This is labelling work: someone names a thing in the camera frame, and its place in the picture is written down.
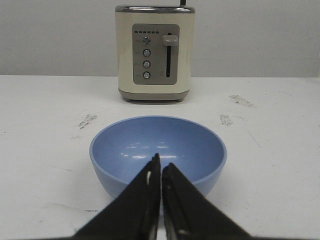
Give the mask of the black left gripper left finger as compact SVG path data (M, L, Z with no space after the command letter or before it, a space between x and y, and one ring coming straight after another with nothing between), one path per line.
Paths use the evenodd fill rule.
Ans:
M74 237L156 238L159 215L160 156L156 153L124 191Z

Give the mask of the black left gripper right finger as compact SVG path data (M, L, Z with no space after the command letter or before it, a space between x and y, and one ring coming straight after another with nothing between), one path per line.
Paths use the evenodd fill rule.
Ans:
M168 238L250 237L210 203L173 163L162 171L162 202Z

